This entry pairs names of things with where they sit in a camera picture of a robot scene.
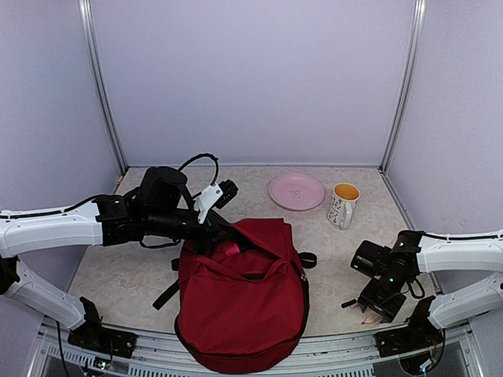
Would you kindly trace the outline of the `pink highlighter black cap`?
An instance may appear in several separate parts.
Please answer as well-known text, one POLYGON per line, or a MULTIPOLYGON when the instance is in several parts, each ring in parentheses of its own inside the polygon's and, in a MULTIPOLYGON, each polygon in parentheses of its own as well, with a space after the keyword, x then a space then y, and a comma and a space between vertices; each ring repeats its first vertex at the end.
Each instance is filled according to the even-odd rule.
POLYGON ((236 243, 229 243, 222 247, 222 252, 226 257, 241 254, 254 248, 252 243, 241 241, 236 243))

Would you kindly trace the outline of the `blue capped marker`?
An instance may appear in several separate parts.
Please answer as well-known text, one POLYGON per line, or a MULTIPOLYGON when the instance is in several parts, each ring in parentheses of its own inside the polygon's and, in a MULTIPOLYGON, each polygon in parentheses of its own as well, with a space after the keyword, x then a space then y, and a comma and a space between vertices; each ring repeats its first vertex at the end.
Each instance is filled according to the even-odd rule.
POLYGON ((342 307, 343 309, 346 309, 346 308, 348 308, 348 307, 352 307, 352 306, 357 305, 357 304, 358 304, 357 300, 356 300, 356 299, 352 299, 352 300, 350 300, 350 301, 347 301, 347 302, 342 303, 342 304, 341 304, 341 307, 342 307))

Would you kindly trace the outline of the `red student backpack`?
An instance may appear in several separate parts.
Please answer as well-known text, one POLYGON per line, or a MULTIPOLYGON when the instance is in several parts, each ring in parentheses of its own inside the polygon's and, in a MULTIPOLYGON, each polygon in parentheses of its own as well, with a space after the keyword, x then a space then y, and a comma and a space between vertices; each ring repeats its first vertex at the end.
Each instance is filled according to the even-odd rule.
POLYGON ((174 330, 205 368, 222 374, 263 372, 289 356, 310 311, 305 270, 292 227, 281 218, 248 218, 223 232, 204 254, 186 240, 172 265, 178 279, 153 303, 161 309, 174 295, 180 309, 174 330), (246 241, 254 248, 226 257, 222 247, 246 241))

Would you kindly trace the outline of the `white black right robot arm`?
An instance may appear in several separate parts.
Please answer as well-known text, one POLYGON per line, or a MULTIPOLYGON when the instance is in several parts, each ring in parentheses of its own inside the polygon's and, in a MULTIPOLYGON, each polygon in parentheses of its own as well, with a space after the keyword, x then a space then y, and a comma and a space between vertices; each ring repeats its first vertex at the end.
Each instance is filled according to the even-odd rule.
POLYGON ((370 281, 358 296, 361 310, 371 309, 387 322, 395 319, 411 286, 423 273, 488 271, 486 278, 448 295, 414 294, 418 303, 402 331, 402 342, 417 349, 440 330, 502 306, 502 232, 442 235, 401 231, 392 247, 362 241, 351 268, 370 281))

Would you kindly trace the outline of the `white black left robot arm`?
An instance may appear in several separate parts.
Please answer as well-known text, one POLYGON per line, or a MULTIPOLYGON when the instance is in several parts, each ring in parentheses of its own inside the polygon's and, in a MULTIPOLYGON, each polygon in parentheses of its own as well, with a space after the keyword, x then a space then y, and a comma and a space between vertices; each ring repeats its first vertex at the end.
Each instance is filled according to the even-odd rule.
POLYGON ((96 195, 70 207, 1 212, 1 293, 53 318, 93 349, 110 341, 96 306, 74 298, 32 272, 20 260, 27 252, 72 246, 141 243, 146 236, 205 242, 228 226, 216 209, 238 192, 231 180, 197 194, 187 188, 182 168, 150 167, 127 194, 96 195))

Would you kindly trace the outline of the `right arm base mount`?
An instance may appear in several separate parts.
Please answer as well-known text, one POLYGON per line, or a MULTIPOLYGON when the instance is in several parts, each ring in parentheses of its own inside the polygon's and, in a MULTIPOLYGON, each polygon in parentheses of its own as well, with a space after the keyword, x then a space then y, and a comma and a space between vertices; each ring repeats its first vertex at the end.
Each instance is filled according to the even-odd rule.
POLYGON ((443 331, 427 332, 411 328, 398 328, 377 332, 375 340, 380 357, 390 357, 438 345, 443 342, 444 333, 443 331))

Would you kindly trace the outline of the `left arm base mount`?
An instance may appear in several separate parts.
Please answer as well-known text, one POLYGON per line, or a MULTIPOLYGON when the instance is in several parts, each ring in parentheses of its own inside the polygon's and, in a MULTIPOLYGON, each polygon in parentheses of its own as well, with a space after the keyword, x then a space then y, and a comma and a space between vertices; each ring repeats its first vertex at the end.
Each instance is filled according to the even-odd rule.
POLYGON ((136 334, 105 327, 83 325, 71 330, 68 343, 112 357, 131 359, 137 341, 136 334))

